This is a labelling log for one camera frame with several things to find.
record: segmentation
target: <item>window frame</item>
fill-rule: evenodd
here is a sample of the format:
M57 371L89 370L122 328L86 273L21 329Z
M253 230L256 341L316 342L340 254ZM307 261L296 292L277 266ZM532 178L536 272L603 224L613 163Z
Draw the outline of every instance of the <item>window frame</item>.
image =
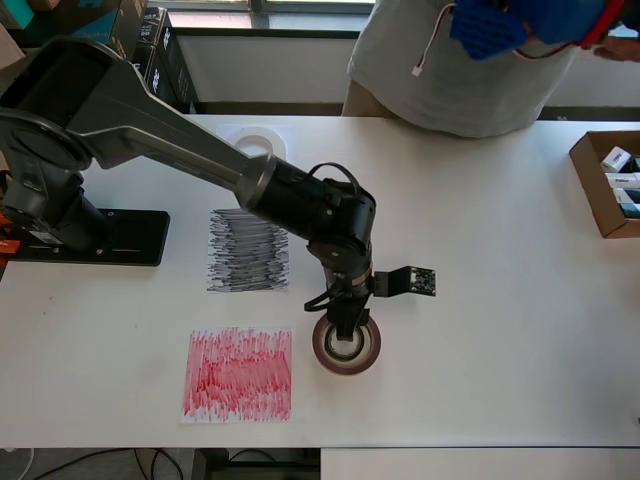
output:
M368 15L373 3L342 2L292 2L270 0L247 0L245 2L189 2L179 0L151 0L149 6L164 7L168 10L200 10L215 12L270 13L321 13L334 15Z

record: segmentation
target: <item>person's arm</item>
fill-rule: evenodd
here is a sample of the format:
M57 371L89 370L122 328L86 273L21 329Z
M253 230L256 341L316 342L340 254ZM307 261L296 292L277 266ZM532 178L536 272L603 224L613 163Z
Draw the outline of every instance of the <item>person's arm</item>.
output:
M640 62L640 40L637 38L607 37L594 50L594 53L607 60L617 62Z

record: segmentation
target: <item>red ink scribbles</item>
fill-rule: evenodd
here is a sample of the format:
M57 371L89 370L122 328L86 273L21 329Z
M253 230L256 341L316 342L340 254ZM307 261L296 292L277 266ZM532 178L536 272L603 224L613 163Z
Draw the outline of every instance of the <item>red ink scribbles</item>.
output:
M291 416L291 331L194 331L182 421L282 422Z

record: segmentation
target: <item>red wire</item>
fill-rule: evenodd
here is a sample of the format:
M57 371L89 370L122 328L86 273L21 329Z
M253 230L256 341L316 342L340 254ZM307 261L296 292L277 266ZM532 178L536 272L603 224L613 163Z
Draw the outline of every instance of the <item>red wire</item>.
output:
M556 55L557 53L560 53L561 51L565 50L566 48L570 47L571 45L573 45L571 42L569 43L565 43L564 45L551 50L548 53L545 53L544 55L540 55L539 57L534 57L533 55L529 55L524 53L522 50L520 50L519 48L516 48L515 51L518 55L523 56L524 58L526 58L527 60L541 60L543 58L549 58L549 57L553 57L554 55Z

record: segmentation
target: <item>robotic arm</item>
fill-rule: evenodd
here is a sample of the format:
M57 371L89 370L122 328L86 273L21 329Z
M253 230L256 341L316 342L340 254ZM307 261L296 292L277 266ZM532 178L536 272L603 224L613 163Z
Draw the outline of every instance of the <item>robotic arm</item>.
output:
M274 155L249 158L149 94L129 62L96 43L56 39L9 68L0 98L0 148L13 177L4 214L45 243L101 248L110 225L84 198L79 172L93 159L109 169L144 155L232 191L243 209L307 240L327 290L305 310L327 310L325 336L353 341L369 322L371 295L435 294L432 271L372 274L376 204L344 167L307 173ZM349 182L317 179L323 165Z

